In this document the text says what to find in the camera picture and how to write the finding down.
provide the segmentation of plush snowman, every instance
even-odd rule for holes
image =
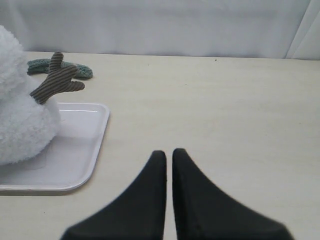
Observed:
[[[57,135],[60,113],[55,94],[85,88],[72,81],[77,67],[61,67],[63,54],[53,54],[43,83],[27,74],[26,53],[14,35],[0,25],[0,165],[38,155]]]

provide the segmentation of brown striped antler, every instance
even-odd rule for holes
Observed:
[[[49,64],[49,73],[46,79],[39,87],[30,93],[35,101],[43,105],[55,94],[76,92],[83,90],[85,84],[80,81],[72,81],[77,73],[77,66],[70,65],[61,67],[64,55],[61,52],[55,52]]]

